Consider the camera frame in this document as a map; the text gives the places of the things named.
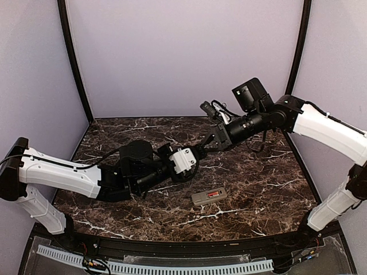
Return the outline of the red battery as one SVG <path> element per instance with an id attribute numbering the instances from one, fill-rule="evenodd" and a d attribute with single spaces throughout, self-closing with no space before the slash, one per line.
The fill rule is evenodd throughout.
<path id="1" fill-rule="evenodd" d="M 213 192 L 207 193 L 207 197 L 208 198 L 214 198 L 214 197 L 217 197 L 217 196 L 220 196 L 220 192 L 219 191 L 213 191 Z"/>

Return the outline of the white remote control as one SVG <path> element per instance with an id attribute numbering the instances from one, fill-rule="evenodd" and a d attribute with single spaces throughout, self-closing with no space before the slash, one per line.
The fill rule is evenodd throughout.
<path id="1" fill-rule="evenodd" d="M 195 206 L 203 206 L 227 198 L 227 192 L 223 187 L 208 191 L 199 192 L 192 195 L 192 202 Z"/>

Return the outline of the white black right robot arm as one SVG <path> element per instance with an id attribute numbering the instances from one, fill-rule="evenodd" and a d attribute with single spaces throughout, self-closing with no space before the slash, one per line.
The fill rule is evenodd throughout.
<path id="1" fill-rule="evenodd" d="M 304 249 L 336 217 L 366 200 L 366 132 L 338 120 L 310 101 L 284 95 L 273 102 L 256 77 L 234 88 L 237 102 L 245 112 L 237 116 L 216 101 L 205 101 L 201 109 L 218 124 L 203 141 L 217 144 L 212 150 L 227 151 L 258 133 L 281 129 L 316 140 L 354 162 L 348 177 L 328 198 L 305 215 L 292 243 Z"/>

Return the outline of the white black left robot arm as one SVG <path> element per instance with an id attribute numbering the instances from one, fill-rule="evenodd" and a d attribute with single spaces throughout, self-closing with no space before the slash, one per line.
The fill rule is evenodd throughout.
<path id="1" fill-rule="evenodd" d="M 73 220 L 58 211 L 40 194 L 35 184 L 79 193 L 103 202 L 120 202 L 141 196 L 149 189 L 171 179 L 190 181 L 199 162 L 206 156 L 201 145 L 172 149 L 169 144 L 153 150 L 144 140 L 135 140 L 106 154 L 101 160 L 118 154 L 116 164 L 81 164 L 57 159 L 28 146 L 20 137 L 1 161 L 1 198 L 15 202 L 69 250 L 81 245 L 73 231 Z"/>

